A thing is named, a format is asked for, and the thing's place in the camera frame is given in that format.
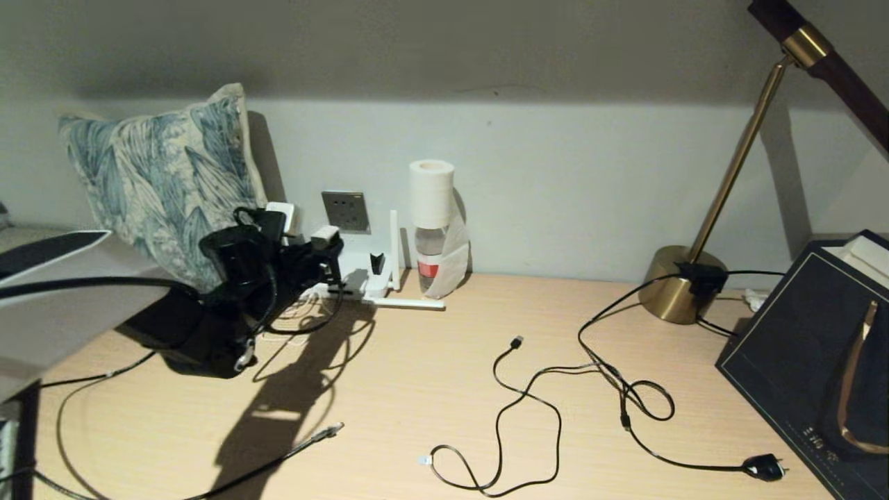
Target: lamp base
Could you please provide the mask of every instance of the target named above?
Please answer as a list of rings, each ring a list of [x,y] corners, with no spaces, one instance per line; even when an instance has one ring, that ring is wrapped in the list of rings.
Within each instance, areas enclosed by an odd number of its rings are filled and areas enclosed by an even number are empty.
[[[664,246],[654,253],[645,281],[679,272],[677,262],[688,262],[687,246]],[[726,269],[725,264],[706,252],[701,252],[698,263]],[[664,321],[679,325],[691,325],[698,315],[707,312],[717,294],[692,295],[692,282],[686,278],[666,278],[639,292],[639,301],[648,312]]]

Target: white wall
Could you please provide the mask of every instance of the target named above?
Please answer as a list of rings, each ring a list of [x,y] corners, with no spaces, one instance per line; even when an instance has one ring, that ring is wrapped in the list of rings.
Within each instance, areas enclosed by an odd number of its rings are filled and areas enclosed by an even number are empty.
[[[387,211],[407,209],[407,164],[439,157],[458,168],[476,270],[638,280],[657,247],[693,239],[779,56],[746,2],[259,2],[206,15],[183,4],[4,6],[39,27],[4,17],[16,26],[4,26],[13,43],[0,52],[12,68],[0,87],[0,199],[16,222],[92,224],[55,108],[155,113],[243,81],[304,231],[324,222],[321,190],[362,190],[373,234],[348,243],[384,246]],[[889,44],[867,30],[889,9],[855,6],[797,2],[889,101]],[[100,22],[102,9],[126,22]],[[137,19],[148,27],[132,29]],[[158,29],[169,36],[149,44]],[[861,195],[881,192],[886,162],[829,90],[789,73],[766,125],[770,149],[757,141],[710,252],[782,269],[799,223],[889,231],[885,217],[861,218],[889,208]],[[808,217],[789,229],[773,167],[799,169]]]

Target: plastic bottle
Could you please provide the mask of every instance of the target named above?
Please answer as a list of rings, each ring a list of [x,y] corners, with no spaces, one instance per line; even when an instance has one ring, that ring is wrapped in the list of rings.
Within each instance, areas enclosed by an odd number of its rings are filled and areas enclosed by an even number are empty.
[[[432,285],[438,273],[438,264],[442,260],[445,249],[445,229],[424,230],[417,228],[414,232],[414,244],[417,247],[417,268],[420,275],[420,290],[425,293]]]

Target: white device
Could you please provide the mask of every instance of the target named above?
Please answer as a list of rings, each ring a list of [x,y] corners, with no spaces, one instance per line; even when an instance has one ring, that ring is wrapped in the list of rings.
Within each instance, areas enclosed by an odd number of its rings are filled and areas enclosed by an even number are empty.
[[[370,255],[367,253],[343,251],[340,254],[340,273],[350,293],[346,298],[360,300],[379,307],[405,309],[444,310],[444,301],[390,299],[389,290],[401,289],[401,265],[398,260],[398,212],[389,211],[389,251],[385,254],[380,274],[371,270]],[[327,285],[317,285],[314,290],[327,295]]]
[[[843,246],[828,248],[827,251],[868,278],[889,288],[889,251],[877,242],[859,236]]]

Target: desk lamp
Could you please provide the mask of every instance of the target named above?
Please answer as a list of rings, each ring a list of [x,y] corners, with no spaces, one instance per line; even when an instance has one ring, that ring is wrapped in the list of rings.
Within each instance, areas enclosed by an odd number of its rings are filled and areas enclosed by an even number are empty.
[[[753,116],[741,135],[725,178],[691,248],[664,246],[654,254],[648,268],[646,282],[668,275],[680,275],[663,278],[639,292],[642,305],[654,316],[670,323],[694,323],[722,288],[718,278],[709,283],[707,281],[720,274],[723,274],[722,280],[725,281],[726,267],[715,256],[704,252],[704,246],[788,66],[796,66],[809,76],[830,85],[877,145],[884,152],[889,152],[889,111],[834,50],[827,38],[786,0],[754,0],[748,11],[781,43],[784,56],[775,63],[765,80]]]

